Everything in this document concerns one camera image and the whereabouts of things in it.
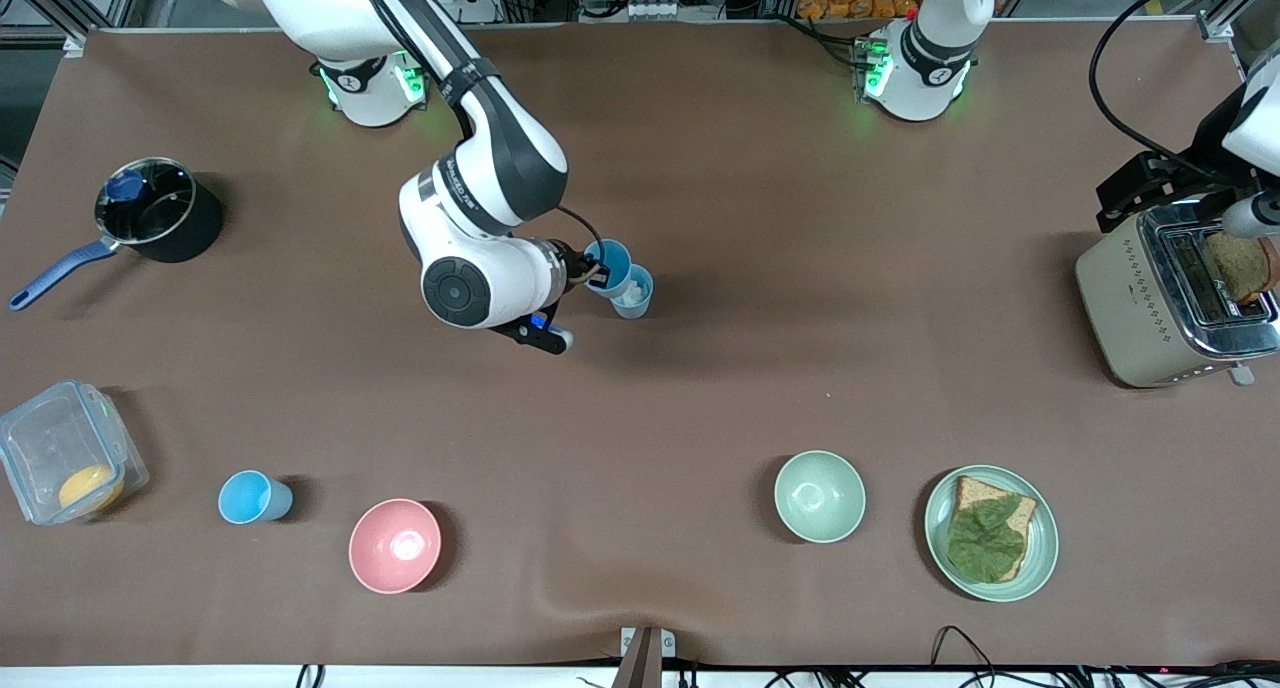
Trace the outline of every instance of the bread slice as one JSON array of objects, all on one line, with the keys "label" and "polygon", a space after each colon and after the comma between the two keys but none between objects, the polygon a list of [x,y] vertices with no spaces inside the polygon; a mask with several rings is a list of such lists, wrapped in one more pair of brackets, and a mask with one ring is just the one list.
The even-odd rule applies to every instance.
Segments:
[{"label": "bread slice", "polygon": [[[1014,495],[1012,491],[1005,491],[1005,489],[997,489],[992,483],[983,483],[982,480],[961,474],[960,483],[956,486],[956,506],[951,515],[954,517],[956,512],[963,512],[966,506],[972,506],[978,501],[989,501],[992,497],[1011,495]],[[1023,568],[1023,560],[1027,558],[1025,546],[1028,545],[1028,533],[1032,528],[1032,514],[1034,514],[1037,505],[1036,497],[1023,496],[1023,500],[1018,504],[1018,509],[1014,510],[1014,515],[1010,515],[1009,520],[1006,520],[1006,526],[1015,529],[1023,537],[1024,547],[1023,555],[1018,556],[1014,568],[1009,569],[1009,573],[1004,574],[996,583],[1009,583],[1018,577],[1018,572]]]},{"label": "bread slice", "polygon": [[1238,304],[1249,304],[1276,286],[1280,260],[1275,246],[1266,238],[1235,238],[1213,233],[1204,238],[1204,249],[1226,281],[1226,292]]}]

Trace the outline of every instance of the green leafy vegetable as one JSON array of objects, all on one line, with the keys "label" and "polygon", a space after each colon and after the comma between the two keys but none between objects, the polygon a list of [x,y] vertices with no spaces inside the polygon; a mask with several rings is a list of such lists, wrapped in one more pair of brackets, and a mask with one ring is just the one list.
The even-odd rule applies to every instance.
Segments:
[{"label": "green leafy vegetable", "polygon": [[1027,541],[1009,527],[1023,497],[1010,495],[978,501],[957,512],[947,527],[947,559],[970,581],[995,583],[1009,573]]}]

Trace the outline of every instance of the blue cup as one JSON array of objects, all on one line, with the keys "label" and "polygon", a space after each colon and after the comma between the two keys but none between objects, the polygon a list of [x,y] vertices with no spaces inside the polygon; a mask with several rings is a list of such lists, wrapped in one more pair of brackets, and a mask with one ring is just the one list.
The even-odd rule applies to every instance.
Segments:
[{"label": "blue cup", "polygon": [[218,512],[227,523],[237,526],[279,520],[292,506],[293,491],[259,471],[239,471],[218,494]]},{"label": "blue cup", "polygon": [[607,299],[613,301],[616,297],[626,293],[627,288],[631,288],[631,251],[627,251],[627,246],[613,240],[613,238],[604,238],[604,258],[600,258],[600,243],[593,242],[585,254],[591,256],[594,260],[599,260],[604,263],[605,269],[609,269],[609,281],[604,284],[603,288],[594,286],[591,283],[586,284],[595,292],[596,295],[607,297]]},{"label": "blue cup", "polygon": [[622,292],[622,295],[616,297],[616,299],[609,301],[613,304],[613,309],[617,311],[622,318],[635,320],[640,318],[641,315],[649,309],[649,301],[653,299],[653,275],[643,267],[643,265],[631,263],[631,274],[627,280],[627,290]]}]

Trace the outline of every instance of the blue pot handle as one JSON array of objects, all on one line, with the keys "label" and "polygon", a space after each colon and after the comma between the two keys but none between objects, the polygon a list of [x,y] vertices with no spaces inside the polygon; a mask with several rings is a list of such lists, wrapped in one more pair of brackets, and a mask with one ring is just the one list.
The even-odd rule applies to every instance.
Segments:
[{"label": "blue pot handle", "polygon": [[32,283],[27,283],[27,288],[14,293],[14,297],[9,299],[9,309],[23,309],[27,306],[33,304],[38,297],[45,295],[50,288],[59,284],[64,278],[68,278],[84,263],[92,263],[95,260],[111,258],[115,254],[115,249],[120,247],[118,240],[111,240],[111,238],[101,238],[101,240],[93,240],[90,246],[78,247],[64,254],[58,263],[50,265],[49,270],[36,275]]}]

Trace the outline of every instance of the toaster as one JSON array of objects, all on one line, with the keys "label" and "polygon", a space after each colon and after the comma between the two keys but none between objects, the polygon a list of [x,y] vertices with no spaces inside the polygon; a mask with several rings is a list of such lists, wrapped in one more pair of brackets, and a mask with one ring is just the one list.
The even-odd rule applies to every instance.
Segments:
[{"label": "toaster", "polygon": [[1229,373],[1253,384],[1247,361],[1280,350],[1271,292],[1230,299],[1198,223],[1194,201],[1152,206],[1121,223],[1075,263],[1084,308],[1107,366],[1134,387],[1165,387]]}]

